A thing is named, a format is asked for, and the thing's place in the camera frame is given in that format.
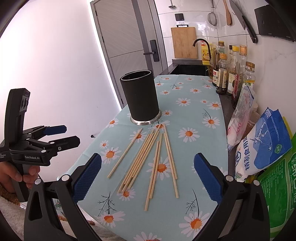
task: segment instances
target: green bag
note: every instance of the green bag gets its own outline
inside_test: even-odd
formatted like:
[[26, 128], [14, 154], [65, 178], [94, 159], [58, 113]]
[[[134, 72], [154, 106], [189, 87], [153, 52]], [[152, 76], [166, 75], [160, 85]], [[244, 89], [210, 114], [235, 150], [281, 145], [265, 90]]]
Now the green bag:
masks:
[[292, 148], [258, 177], [267, 203], [270, 237], [283, 228], [296, 206], [296, 133]]

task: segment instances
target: stainless steel base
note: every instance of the stainless steel base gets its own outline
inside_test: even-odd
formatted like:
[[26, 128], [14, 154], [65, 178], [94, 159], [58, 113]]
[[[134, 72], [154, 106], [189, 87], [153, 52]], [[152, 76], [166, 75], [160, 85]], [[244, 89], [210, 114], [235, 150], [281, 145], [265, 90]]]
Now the stainless steel base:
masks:
[[145, 125], [150, 125], [154, 122], [156, 122], [160, 117], [161, 117], [161, 110], [159, 110], [159, 113], [157, 114], [157, 116], [155, 116], [153, 119], [151, 120], [146, 120], [146, 121], [138, 121], [138, 120], [134, 120], [132, 117], [131, 117], [131, 122], [135, 125], [138, 125], [138, 126], [145, 126]]

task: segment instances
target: blue gripper pad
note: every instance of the blue gripper pad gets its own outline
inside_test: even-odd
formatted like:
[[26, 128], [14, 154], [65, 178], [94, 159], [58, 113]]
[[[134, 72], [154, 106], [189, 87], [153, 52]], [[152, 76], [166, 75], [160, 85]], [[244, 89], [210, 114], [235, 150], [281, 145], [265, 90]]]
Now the blue gripper pad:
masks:
[[62, 125], [62, 126], [51, 126], [51, 127], [47, 127], [43, 131], [43, 134], [45, 134], [47, 136], [51, 136], [51, 135], [65, 133], [66, 131], [67, 131], [67, 127], [64, 126], [64, 125]]
[[222, 201], [222, 187], [214, 176], [209, 167], [209, 163], [203, 156], [196, 154], [194, 157], [194, 168], [200, 177], [205, 189], [207, 190], [210, 198], [218, 204]]
[[99, 170], [102, 167], [102, 159], [99, 154], [91, 157], [90, 163], [80, 175], [79, 179], [73, 185], [73, 196], [74, 203], [81, 201], [86, 196], [89, 188], [91, 187], [94, 179], [96, 178]]

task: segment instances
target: black cylindrical container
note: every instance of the black cylindrical container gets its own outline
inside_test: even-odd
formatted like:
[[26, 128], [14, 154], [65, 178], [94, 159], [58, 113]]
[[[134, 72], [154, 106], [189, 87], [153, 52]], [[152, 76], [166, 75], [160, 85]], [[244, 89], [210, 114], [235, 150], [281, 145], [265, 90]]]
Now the black cylindrical container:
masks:
[[125, 74], [120, 82], [131, 112], [131, 121], [136, 125], [148, 125], [161, 116], [158, 107], [153, 74], [139, 70]]

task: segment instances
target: kitchen knife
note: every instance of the kitchen knife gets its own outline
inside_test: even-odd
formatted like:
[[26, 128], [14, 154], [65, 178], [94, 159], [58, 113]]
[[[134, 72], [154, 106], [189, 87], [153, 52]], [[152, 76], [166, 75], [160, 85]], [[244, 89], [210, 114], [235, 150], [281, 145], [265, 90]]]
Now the kitchen knife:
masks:
[[236, 6], [236, 4], [233, 2], [233, 0], [229, 0], [230, 6], [232, 10], [234, 11], [236, 17], [238, 18], [239, 22], [241, 23], [243, 29], [247, 28], [248, 33], [251, 37], [251, 40], [254, 44], [258, 43], [258, 38], [255, 34], [254, 29], [252, 28], [249, 21], [246, 19], [246, 17], [242, 14], [242, 12], [239, 10], [239, 8]]

